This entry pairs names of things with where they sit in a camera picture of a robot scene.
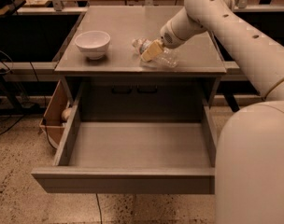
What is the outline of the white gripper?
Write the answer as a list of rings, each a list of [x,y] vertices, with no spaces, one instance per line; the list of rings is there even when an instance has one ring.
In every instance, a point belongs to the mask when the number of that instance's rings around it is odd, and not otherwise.
[[[206,31],[206,28],[191,19],[185,8],[182,8],[161,29],[161,40],[145,40],[139,51],[143,62],[152,61],[163,53],[163,45],[169,49],[176,49],[195,35]]]

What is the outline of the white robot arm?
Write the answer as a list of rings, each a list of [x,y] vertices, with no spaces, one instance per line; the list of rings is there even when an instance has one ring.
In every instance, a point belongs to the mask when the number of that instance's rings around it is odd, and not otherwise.
[[[253,92],[224,124],[216,147],[216,224],[284,224],[284,47],[233,12],[234,0],[184,0],[140,50],[143,61],[211,32]]]

